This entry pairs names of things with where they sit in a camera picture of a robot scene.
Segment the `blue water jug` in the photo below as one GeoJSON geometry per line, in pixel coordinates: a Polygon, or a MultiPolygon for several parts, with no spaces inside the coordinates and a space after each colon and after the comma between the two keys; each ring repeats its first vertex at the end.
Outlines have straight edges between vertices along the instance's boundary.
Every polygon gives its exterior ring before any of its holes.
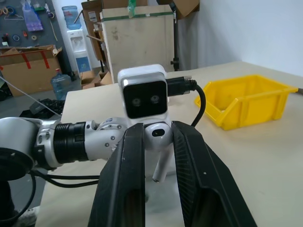
{"type": "Polygon", "coordinates": [[[57,100],[65,100],[67,93],[71,90],[71,77],[62,74],[61,70],[57,68],[56,75],[51,79],[54,94],[57,100]]]}

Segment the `black flat device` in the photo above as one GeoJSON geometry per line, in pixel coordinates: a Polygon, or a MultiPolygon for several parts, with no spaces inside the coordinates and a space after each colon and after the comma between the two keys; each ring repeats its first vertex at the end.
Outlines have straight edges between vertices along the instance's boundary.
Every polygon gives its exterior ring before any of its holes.
{"type": "Polygon", "coordinates": [[[35,118],[35,119],[49,119],[54,115],[61,115],[63,112],[64,100],[52,100],[52,99],[43,99],[38,100],[40,103],[35,102],[30,105],[29,109],[24,110],[20,117],[25,118],[35,118]]]}

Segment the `white water dispenser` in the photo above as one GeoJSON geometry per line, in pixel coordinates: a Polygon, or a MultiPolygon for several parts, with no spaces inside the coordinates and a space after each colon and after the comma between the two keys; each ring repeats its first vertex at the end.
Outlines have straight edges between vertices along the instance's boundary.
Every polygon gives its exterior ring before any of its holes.
{"type": "Polygon", "coordinates": [[[72,53],[76,61],[78,74],[91,71],[91,63],[88,55],[86,42],[82,29],[68,30],[68,40],[71,45],[72,53]]]}

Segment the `yellow plastic bin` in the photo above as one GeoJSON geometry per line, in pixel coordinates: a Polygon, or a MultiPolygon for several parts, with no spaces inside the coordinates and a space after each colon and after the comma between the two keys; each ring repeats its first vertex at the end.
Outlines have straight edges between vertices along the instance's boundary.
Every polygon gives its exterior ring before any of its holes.
{"type": "Polygon", "coordinates": [[[223,130],[233,130],[282,117],[297,87],[261,75],[210,81],[204,87],[205,114],[223,130]]]}

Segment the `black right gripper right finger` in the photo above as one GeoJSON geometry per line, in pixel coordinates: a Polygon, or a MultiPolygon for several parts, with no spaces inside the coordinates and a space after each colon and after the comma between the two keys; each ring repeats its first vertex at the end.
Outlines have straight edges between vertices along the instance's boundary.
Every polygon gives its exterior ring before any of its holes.
{"type": "Polygon", "coordinates": [[[257,227],[229,168],[200,132],[179,121],[171,129],[185,227],[257,227]]]}

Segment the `tall brown cardboard box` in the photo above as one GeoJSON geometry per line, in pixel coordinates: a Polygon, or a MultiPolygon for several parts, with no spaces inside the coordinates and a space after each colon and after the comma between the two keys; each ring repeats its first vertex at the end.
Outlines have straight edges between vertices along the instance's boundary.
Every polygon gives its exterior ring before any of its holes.
{"type": "Polygon", "coordinates": [[[98,61],[109,70],[106,44],[103,36],[100,13],[102,0],[87,0],[81,3],[83,19],[88,31],[87,37],[92,43],[94,54],[98,61]]]}

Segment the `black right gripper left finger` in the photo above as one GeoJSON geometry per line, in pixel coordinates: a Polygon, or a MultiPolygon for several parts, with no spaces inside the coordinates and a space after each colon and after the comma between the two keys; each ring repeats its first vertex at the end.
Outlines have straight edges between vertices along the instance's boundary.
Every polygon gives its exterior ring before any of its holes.
{"type": "Polygon", "coordinates": [[[88,227],[145,227],[144,126],[128,128],[100,172],[88,227]]]}

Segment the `cardboard box with red tape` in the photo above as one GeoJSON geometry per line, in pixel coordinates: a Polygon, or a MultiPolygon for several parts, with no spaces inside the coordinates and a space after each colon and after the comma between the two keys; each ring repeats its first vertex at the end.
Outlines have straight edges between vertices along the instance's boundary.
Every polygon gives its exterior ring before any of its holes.
{"type": "Polygon", "coordinates": [[[51,79],[61,68],[57,59],[61,51],[55,45],[0,48],[0,73],[10,83],[12,95],[52,90],[51,79]]]}

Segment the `purple plastic bag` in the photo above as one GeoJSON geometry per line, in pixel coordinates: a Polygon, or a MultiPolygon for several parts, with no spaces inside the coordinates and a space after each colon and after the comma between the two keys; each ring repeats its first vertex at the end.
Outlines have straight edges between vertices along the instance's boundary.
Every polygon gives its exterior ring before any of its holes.
{"type": "Polygon", "coordinates": [[[22,11],[24,21],[29,32],[43,31],[42,22],[31,6],[31,0],[22,0],[22,11]]]}

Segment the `blue water bottle on dispenser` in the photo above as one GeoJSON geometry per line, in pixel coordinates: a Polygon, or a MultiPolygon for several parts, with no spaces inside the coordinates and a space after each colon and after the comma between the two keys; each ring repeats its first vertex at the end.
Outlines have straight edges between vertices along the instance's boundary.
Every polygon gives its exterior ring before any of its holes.
{"type": "Polygon", "coordinates": [[[63,6],[62,11],[66,26],[69,30],[81,29],[81,22],[78,18],[78,8],[76,6],[63,6]]]}

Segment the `plywood crate with green tape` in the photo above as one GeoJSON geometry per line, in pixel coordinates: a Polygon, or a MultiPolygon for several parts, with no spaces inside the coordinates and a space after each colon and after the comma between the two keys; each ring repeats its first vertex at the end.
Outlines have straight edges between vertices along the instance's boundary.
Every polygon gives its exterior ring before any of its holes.
{"type": "Polygon", "coordinates": [[[100,13],[112,81],[121,69],[160,64],[174,70],[174,13],[169,5],[141,6],[129,17],[127,8],[100,13]]]}

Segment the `small open cardboard box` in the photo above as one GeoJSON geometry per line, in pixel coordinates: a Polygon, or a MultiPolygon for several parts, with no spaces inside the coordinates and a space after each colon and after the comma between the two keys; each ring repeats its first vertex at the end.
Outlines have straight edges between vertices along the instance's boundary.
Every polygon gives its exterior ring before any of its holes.
{"type": "Polygon", "coordinates": [[[80,74],[81,88],[89,89],[113,84],[112,77],[109,71],[95,74],[94,71],[86,71],[80,74]]]}

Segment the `white earbud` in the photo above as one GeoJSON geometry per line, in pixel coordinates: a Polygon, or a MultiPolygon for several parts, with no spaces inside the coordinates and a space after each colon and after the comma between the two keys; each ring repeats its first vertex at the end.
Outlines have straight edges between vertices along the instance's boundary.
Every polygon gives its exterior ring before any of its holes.
{"type": "Polygon", "coordinates": [[[146,151],[160,154],[152,179],[157,183],[163,182],[173,156],[171,127],[164,122],[150,124],[145,127],[144,146],[146,151]]]}

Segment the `grey pegboard with tools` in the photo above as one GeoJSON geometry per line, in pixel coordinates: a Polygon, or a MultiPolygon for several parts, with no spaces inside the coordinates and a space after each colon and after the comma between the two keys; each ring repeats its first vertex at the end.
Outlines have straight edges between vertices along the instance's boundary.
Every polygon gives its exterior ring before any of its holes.
{"type": "Polygon", "coordinates": [[[30,47],[30,46],[46,46],[55,45],[57,48],[62,48],[58,55],[58,61],[63,73],[70,75],[72,72],[71,64],[67,55],[67,50],[60,31],[60,22],[55,12],[53,0],[30,0],[31,7],[35,4],[43,7],[48,5],[50,11],[54,13],[54,18],[49,18],[46,10],[37,12],[43,30],[29,31],[22,10],[22,0],[0,0],[0,9],[4,7],[12,7],[15,10],[15,15],[9,14],[0,15],[0,48],[5,47],[2,42],[8,42],[11,47],[30,47]]]}

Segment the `black tripod pole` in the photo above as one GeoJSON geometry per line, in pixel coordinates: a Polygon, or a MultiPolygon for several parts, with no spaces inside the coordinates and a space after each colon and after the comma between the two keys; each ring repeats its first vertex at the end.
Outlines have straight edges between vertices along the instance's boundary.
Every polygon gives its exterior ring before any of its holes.
{"type": "Polygon", "coordinates": [[[177,6],[176,4],[172,1],[169,4],[171,10],[174,13],[174,58],[170,62],[171,65],[173,65],[174,71],[179,70],[179,57],[178,57],[178,20],[177,20],[177,6]]]}

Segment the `brown cardboard box with flaps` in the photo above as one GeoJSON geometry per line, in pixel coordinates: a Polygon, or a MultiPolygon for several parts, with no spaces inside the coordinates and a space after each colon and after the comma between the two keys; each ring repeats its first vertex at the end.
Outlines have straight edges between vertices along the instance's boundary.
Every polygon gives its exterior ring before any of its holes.
{"type": "Polygon", "coordinates": [[[175,19],[181,20],[192,12],[199,11],[200,0],[172,0],[169,6],[175,14],[175,19]]]}

